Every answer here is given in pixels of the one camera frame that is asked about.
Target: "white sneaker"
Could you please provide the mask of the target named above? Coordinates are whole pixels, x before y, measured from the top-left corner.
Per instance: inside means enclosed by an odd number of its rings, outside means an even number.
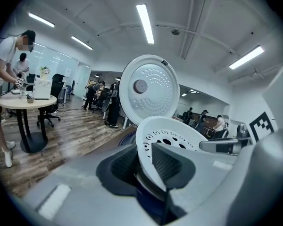
[[[5,165],[10,168],[13,165],[13,162],[11,160],[12,157],[12,152],[4,152],[4,156],[5,156]]]
[[[6,146],[8,147],[8,149],[12,149],[16,146],[16,143],[14,141],[7,141]]]

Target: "potted plant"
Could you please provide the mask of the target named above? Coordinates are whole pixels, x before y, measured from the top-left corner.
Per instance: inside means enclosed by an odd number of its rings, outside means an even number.
[[[50,73],[50,69],[47,66],[40,67],[41,79],[47,79],[47,75]]]

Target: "black table base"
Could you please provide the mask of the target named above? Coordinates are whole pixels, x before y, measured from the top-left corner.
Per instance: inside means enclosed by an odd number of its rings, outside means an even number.
[[[44,110],[43,108],[39,108],[40,110],[40,124],[41,124],[41,131],[42,132],[34,132],[30,133],[28,120],[27,120],[27,111],[23,110],[23,119],[26,129],[26,135],[24,132],[23,122],[22,122],[22,112],[21,110],[17,110],[17,121],[18,126],[21,134],[21,149],[26,153],[37,153],[41,151],[48,142],[46,131],[45,131],[45,124],[44,124]]]

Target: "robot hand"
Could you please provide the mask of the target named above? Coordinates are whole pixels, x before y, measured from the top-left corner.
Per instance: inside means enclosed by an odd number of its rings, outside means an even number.
[[[22,88],[26,88],[28,86],[28,83],[24,79],[17,79],[16,86],[19,89],[22,89]]]

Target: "hole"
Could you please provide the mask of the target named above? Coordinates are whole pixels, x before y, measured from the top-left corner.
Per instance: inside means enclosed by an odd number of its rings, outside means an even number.
[[[168,139],[163,139],[162,141],[167,145],[171,145],[171,142]]]

